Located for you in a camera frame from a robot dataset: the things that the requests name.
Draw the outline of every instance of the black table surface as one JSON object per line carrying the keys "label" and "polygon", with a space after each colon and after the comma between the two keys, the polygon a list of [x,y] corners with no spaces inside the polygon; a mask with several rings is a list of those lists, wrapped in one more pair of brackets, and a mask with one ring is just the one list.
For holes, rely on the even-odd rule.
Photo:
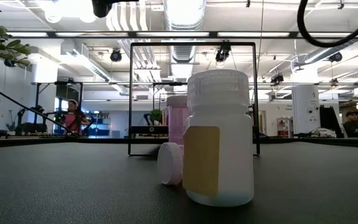
{"label": "black table surface", "polygon": [[0,147],[0,223],[358,223],[358,148],[263,144],[255,197],[236,208],[161,185],[126,145]]}

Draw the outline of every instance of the gray table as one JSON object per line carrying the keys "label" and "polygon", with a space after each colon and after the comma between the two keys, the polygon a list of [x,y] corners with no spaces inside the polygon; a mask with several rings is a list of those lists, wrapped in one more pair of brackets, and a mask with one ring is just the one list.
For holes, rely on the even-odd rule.
{"label": "gray table", "polygon": [[262,145],[255,197],[237,208],[162,186],[157,163],[126,145],[0,148],[0,223],[358,223],[358,148]]}

